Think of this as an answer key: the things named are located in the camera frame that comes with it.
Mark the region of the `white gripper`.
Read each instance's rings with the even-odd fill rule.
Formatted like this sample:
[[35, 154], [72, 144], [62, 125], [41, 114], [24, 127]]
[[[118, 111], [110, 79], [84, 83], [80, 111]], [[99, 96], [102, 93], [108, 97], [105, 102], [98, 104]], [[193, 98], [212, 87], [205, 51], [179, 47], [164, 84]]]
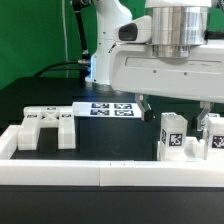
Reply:
[[117, 45], [110, 58], [110, 84], [136, 93], [144, 122], [154, 118], [148, 95], [201, 101], [192, 128], [202, 131], [214, 103], [224, 103], [224, 41], [193, 47], [188, 58], [157, 58], [146, 44]]

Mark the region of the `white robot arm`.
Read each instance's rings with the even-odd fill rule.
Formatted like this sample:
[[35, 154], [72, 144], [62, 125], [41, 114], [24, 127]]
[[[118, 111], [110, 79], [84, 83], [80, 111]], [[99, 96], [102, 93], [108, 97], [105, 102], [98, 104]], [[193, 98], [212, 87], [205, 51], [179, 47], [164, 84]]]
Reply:
[[213, 105], [224, 104], [224, 31], [208, 28], [210, 10], [224, 13], [224, 0], [145, 0], [138, 19], [119, 0], [71, 0], [77, 17], [91, 4], [98, 47], [90, 54], [80, 36], [84, 84], [133, 93], [145, 121], [149, 95], [198, 101], [201, 130]]

